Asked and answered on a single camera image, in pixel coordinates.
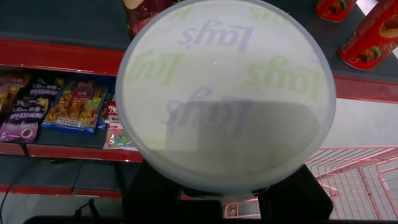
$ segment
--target plastic lid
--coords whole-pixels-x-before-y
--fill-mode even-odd
[[[325,56],[288,14],[261,1],[185,1],[132,41],[116,104],[144,158],[188,187],[245,194],[318,149],[335,112]]]

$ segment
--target black holder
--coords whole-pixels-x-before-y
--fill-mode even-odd
[[[139,166],[123,192],[127,221],[221,220],[222,204],[216,200],[179,200],[188,196],[214,195],[181,186],[158,173],[146,161]],[[258,193],[262,220],[328,220],[333,203],[306,165],[291,176]]]

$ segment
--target red cylindrical can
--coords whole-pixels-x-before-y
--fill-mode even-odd
[[[123,0],[130,39],[158,13],[172,5],[172,0]]]
[[[323,19],[341,22],[355,5],[356,0],[319,0],[315,13]]]
[[[380,0],[338,54],[354,68],[369,70],[398,46],[398,0]]]

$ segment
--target candy package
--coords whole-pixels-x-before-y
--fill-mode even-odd
[[[106,85],[93,80],[71,80],[65,83],[42,127],[94,134],[107,91]]]
[[[0,128],[0,141],[33,142],[39,123],[44,119],[50,100],[63,85],[61,78],[38,78],[22,100],[18,100],[11,114]]]
[[[108,112],[107,122],[109,123],[109,128],[106,133],[106,140],[104,144],[104,149],[125,149],[134,150],[132,141],[124,133],[123,127],[118,118],[118,112],[116,111],[115,102],[110,102],[106,105]]]
[[[0,127],[0,141],[22,140],[33,142],[39,128],[39,121],[45,116],[49,100],[18,100],[10,116]]]
[[[26,98],[45,98],[53,100],[59,94],[62,86],[62,78],[38,78],[33,83],[32,88],[29,90]]]
[[[27,86],[30,75],[4,72],[0,74],[0,113],[8,114],[14,105],[18,93]]]

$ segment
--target pink shopping cart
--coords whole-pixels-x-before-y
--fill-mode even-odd
[[[398,146],[321,148],[308,168],[334,204],[331,219],[398,219]],[[260,218],[257,199],[231,203],[225,218]]]

